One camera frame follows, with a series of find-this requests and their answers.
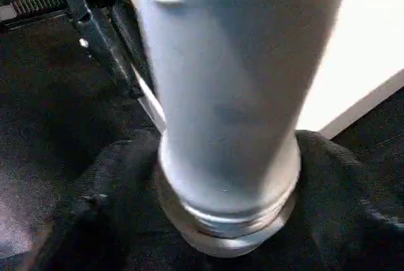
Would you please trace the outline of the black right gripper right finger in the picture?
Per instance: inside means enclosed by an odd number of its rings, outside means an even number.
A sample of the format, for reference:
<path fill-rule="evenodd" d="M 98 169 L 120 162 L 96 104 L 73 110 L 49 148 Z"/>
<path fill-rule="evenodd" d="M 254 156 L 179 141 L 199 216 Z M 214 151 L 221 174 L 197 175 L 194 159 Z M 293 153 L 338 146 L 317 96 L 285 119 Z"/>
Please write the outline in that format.
<path fill-rule="evenodd" d="M 272 270 L 402 270 L 403 201 L 346 148 L 300 131 L 297 210 Z"/>

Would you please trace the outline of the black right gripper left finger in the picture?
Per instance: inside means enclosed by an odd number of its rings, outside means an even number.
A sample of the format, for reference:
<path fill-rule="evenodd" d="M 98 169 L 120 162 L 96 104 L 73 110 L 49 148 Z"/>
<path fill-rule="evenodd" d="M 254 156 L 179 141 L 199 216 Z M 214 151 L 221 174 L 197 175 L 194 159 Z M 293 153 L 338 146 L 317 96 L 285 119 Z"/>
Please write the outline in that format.
<path fill-rule="evenodd" d="M 161 211 L 158 139 L 104 148 L 57 204 L 31 270 L 194 270 L 195 252 Z"/>

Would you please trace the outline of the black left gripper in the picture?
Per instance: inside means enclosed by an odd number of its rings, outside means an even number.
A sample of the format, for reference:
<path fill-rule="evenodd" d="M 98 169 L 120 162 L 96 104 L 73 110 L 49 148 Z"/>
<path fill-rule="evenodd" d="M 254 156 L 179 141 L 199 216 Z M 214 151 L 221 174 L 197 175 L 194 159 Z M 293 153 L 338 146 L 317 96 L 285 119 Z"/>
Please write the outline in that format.
<path fill-rule="evenodd" d="M 146 53 L 131 0 L 66 2 L 81 46 L 109 72 L 123 96 L 142 97 L 138 78 L 146 76 Z"/>

